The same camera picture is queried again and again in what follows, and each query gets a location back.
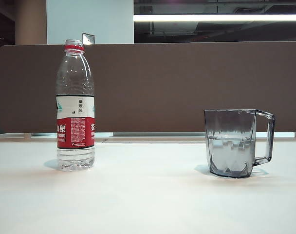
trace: wall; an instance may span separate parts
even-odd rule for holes
[[[46,44],[46,0],[17,0],[15,44]]]
[[[134,43],[133,0],[47,0],[47,43],[96,36],[97,44]]]

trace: white wall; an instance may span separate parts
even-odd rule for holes
[[[47,0],[47,43],[96,36],[96,44],[134,43],[133,0]]]

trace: bottle neck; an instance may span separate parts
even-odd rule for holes
[[[66,52],[66,56],[71,56],[71,57],[75,57],[75,56],[83,56],[84,51],[82,50],[65,50]]]

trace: ceiling light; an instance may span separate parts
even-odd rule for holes
[[[296,21],[292,15],[134,15],[134,22]]]

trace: clear glass mug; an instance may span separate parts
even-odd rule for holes
[[[255,157],[256,115],[268,118],[267,146]],[[207,163],[218,176],[249,177],[254,166],[272,157],[275,116],[255,110],[204,110]]]

